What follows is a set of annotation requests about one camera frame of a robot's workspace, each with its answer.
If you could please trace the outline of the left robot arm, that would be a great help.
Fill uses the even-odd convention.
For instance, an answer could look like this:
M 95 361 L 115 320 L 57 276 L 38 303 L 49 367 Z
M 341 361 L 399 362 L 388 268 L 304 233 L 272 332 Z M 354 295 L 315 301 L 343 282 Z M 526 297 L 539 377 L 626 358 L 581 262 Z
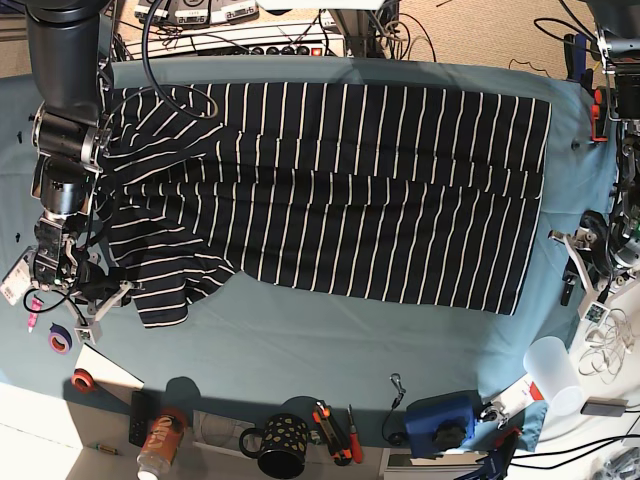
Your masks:
M 639 3 L 589 1 L 606 85 L 593 91 L 591 133 L 594 142 L 615 147 L 617 180 L 608 215 L 584 212 L 573 234 L 551 231 L 566 248 L 563 272 L 566 305 L 580 283 L 585 295 L 578 307 L 582 321 L 600 325 L 611 304 L 639 284 Z

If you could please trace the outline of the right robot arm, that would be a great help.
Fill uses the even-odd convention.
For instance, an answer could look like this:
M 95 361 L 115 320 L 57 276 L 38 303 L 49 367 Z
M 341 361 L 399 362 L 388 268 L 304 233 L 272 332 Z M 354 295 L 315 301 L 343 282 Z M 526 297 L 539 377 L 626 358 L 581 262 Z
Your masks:
M 33 78 L 43 102 L 32 127 L 38 161 L 32 197 L 43 212 L 36 245 L 24 257 L 29 293 L 60 294 L 79 341 L 96 343 L 100 321 L 128 303 L 134 288 L 118 270 L 105 272 L 92 252 L 94 198 L 109 137 L 106 99 L 113 88 L 109 42 L 101 39 L 110 1 L 28 1 L 26 33 Z

